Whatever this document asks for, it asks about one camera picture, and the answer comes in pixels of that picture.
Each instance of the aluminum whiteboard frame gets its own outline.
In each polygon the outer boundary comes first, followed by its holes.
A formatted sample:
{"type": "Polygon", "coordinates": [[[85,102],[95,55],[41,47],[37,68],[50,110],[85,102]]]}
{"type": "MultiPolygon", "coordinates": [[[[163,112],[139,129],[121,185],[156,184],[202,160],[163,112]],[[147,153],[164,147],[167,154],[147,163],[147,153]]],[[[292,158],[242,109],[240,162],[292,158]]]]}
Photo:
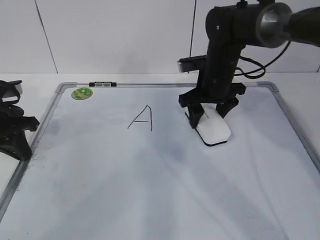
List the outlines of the aluminum whiteboard frame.
{"type": "MultiPolygon", "coordinates": [[[[109,82],[105,82],[106,85],[102,86],[93,86],[90,88],[195,88],[195,83],[117,83],[116,86],[110,86],[109,82]]],[[[258,81],[255,83],[243,83],[247,88],[267,88],[269,89],[274,98],[276,99],[277,103],[279,104],[280,108],[282,109],[283,113],[287,117],[289,123],[291,124],[293,130],[295,131],[296,135],[298,136],[299,140],[302,142],[305,150],[307,151],[308,155],[310,156],[312,162],[314,163],[315,167],[320,173],[320,156],[316,151],[315,147],[307,137],[306,133],[301,128],[299,122],[296,120],[295,116],[292,114],[289,106],[282,98],[279,89],[277,86],[270,81],[258,81]]],[[[44,119],[36,133],[32,143],[31,143],[31,151],[32,153],[35,152],[38,143],[40,142],[48,123],[51,120],[52,115],[54,114],[59,101],[65,92],[66,89],[69,88],[76,88],[76,87],[89,87],[89,83],[78,83],[78,82],[63,82],[59,84],[57,87],[55,94],[47,108],[45,113],[44,119]]],[[[6,210],[10,204],[12,197],[14,196],[27,168],[30,159],[27,161],[20,161],[18,166],[16,167],[14,173],[12,174],[9,183],[7,184],[1,198],[0,198],[0,223],[6,213],[6,210]]]]}

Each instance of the cable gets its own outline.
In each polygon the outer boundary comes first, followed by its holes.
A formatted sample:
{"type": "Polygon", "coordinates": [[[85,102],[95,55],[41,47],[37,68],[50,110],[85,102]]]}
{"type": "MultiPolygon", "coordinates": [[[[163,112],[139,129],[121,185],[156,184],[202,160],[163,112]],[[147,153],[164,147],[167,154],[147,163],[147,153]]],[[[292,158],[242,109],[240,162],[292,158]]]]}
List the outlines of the cable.
{"type": "Polygon", "coordinates": [[[291,44],[291,41],[288,41],[288,43],[286,44],[286,46],[284,47],[284,49],[280,52],[280,54],[273,59],[271,62],[269,62],[268,64],[266,64],[265,66],[263,66],[261,63],[252,60],[251,58],[247,58],[247,57],[243,57],[240,56],[240,59],[252,64],[255,64],[257,66],[259,66],[260,68],[253,70],[253,71],[249,71],[249,72],[244,72],[240,67],[237,67],[236,70],[239,70],[241,73],[236,73],[234,74],[234,76],[245,76],[248,79],[259,79],[261,77],[263,77],[266,74],[266,68],[269,67],[271,64],[273,64],[274,62],[276,62],[279,58],[281,58],[281,56],[287,51],[287,49],[289,48],[291,44]],[[250,74],[254,74],[257,73],[259,71],[263,70],[263,73],[257,75],[257,76],[250,76],[250,74]]]}

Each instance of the black cable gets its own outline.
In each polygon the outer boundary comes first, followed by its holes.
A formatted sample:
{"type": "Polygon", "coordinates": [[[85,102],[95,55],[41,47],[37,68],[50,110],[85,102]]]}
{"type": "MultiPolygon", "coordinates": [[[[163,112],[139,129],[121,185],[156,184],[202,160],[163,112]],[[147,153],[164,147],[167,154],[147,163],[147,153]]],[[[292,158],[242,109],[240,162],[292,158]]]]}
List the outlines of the black cable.
{"type": "Polygon", "coordinates": [[[273,59],[271,62],[269,62],[268,64],[266,64],[265,66],[262,66],[261,63],[257,62],[257,61],[254,61],[252,60],[251,58],[247,58],[247,57],[243,57],[243,56],[240,56],[240,59],[241,60],[244,60],[246,62],[250,62],[250,63],[253,63],[257,66],[259,66],[260,68],[256,69],[256,70],[253,70],[253,71],[249,71],[249,72],[244,72],[240,67],[237,67],[236,70],[239,70],[241,73],[236,73],[234,74],[234,76],[245,76],[246,78],[248,79],[258,79],[258,78],[261,78],[263,77],[265,74],[266,74],[266,68],[269,67],[271,64],[273,64],[274,62],[276,62],[279,58],[281,58],[281,56],[287,51],[287,49],[289,48],[291,44],[291,41],[288,41],[288,43],[286,44],[286,46],[284,47],[284,49],[280,52],[280,54],[275,58],[273,59]],[[263,73],[257,75],[257,76],[250,76],[249,74],[254,74],[254,73],[257,73],[259,71],[263,70],[263,73]]]}
{"type": "Polygon", "coordinates": [[[192,20],[192,31],[191,31],[191,40],[190,40],[190,52],[189,52],[189,58],[191,58],[191,53],[192,53],[192,44],[193,44],[193,42],[194,42],[196,10],[197,10],[197,0],[194,0],[193,20],[192,20]]]}

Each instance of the black object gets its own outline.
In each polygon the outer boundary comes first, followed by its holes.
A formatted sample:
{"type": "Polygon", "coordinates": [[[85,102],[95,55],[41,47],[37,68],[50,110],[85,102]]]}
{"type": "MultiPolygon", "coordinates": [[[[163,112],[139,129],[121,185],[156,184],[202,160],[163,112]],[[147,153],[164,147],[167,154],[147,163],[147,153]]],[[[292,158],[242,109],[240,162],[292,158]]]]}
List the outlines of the black object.
{"type": "Polygon", "coordinates": [[[0,80],[0,152],[24,161],[32,155],[25,131],[35,132],[39,122],[34,116],[23,116],[24,110],[14,105],[20,100],[16,86],[21,83],[21,80],[12,82],[0,80]],[[4,101],[8,93],[10,97],[16,99],[4,101]]]}
{"type": "Polygon", "coordinates": [[[320,47],[320,7],[292,14],[284,32],[288,40],[320,47]]]}
{"type": "Polygon", "coordinates": [[[289,47],[266,66],[240,56],[246,45],[277,48],[286,41],[320,45],[320,7],[293,14],[290,7],[274,0],[258,0],[248,4],[241,0],[236,5],[215,7],[206,17],[205,29],[209,38],[206,55],[180,59],[181,72],[199,70],[195,89],[179,96],[181,107],[188,107],[192,128],[197,127],[204,110],[201,103],[213,103],[224,118],[239,104],[236,95],[243,95],[246,87],[232,83],[235,71],[239,70],[250,79],[262,77],[266,67],[274,63],[289,47]],[[259,66],[259,69],[244,72],[237,67],[239,59],[259,66]],[[250,76],[263,70],[262,74],[250,76]]]}
{"type": "Polygon", "coordinates": [[[89,87],[116,87],[117,83],[112,81],[94,81],[89,82],[89,87]]]}

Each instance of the whiteboard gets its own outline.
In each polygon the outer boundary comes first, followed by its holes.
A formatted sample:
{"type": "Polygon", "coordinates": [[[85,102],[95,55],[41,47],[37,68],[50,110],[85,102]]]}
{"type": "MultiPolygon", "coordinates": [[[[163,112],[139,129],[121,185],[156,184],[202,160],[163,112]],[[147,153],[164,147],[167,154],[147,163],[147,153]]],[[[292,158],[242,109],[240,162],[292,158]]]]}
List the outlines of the whiteboard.
{"type": "MultiPolygon", "coordinates": [[[[208,48],[206,33],[206,17],[215,6],[235,5],[238,0],[198,0],[194,20],[194,35],[192,42],[192,56],[205,55],[208,48]]],[[[286,3],[294,13],[304,9],[320,6],[319,0],[278,0],[286,3]]],[[[249,4],[257,4],[256,0],[248,0],[249,4]]],[[[252,58],[264,65],[271,62],[282,51],[284,46],[268,49],[257,46],[247,46],[241,53],[242,56],[252,58]]],[[[320,48],[312,45],[292,42],[285,54],[274,64],[267,67],[269,73],[315,73],[320,65],[320,48]]],[[[256,69],[255,65],[240,60],[239,67],[245,72],[256,69]]]]}
{"type": "Polygon", "coordinates": [[[0,239],[320,238],[319,172],[268,88],[239,97],[225,118],[232,136],[215,147],[178,104],[189,87],[95,87],[81,101],[74,89],[60,95],[0,239]]]}
{"type": "Polygon", "coordinates": [[[194,0],[37,1],[59,73],[178,73],[194,0]]]}

